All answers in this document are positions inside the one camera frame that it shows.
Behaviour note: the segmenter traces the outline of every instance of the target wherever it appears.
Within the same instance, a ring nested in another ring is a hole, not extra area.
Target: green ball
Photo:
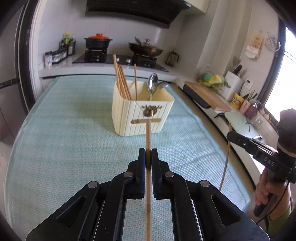
[[[209,82],[212,76],[213,75],[211,75],[211,74],[206,74],[205,77],[204,77],[204,81]]]

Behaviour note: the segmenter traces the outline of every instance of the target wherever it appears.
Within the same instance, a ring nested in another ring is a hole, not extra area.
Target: decorative emblem
[[[161,109],[162,106],[155,106],[155,105],[150,105],[150,106],[142,106],[142,108],[144,108],[143,114],[146,117],[153,117],[156,113],[158,109]]]

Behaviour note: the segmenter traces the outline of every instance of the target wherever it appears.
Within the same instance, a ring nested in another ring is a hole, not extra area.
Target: cabinet
[[[190,3],[203,13],[207,13],[210,0],[186,0],[186,2]]]

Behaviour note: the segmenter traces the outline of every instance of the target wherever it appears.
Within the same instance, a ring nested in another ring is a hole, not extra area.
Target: hand
[[[275,183],[275,182],[267,182],[267,168],[264,169],[263,173],[260,176],[260,181],[256,186],[256,191],[255,191],[255,202],[256,205],[260,205],[261,203],[267,204],[268,203],[268,194],[273,193],[277,195],[276,201],[273,203],[273,205],[270,207],[268,210],[268,213],[273,210],[275,205],[278,203],[279,199],[283,195],[285,188],[287,186],[287,183]],[[277,208],[270,214],[269,218],[271,220],[278,219],[282,215],[286,213],[288,208],[291,205],[290,202],[291,198],[291,190],[290,187],[288,187],[283,199],[277,206]]]

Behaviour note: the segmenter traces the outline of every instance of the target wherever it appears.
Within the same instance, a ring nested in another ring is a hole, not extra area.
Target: wall outlet
[[[247,80],[246,83],[244,84],[245,88],[247,88],[248,90],[251,90],[252,86],[253,86],[254,82],[252,80]]]

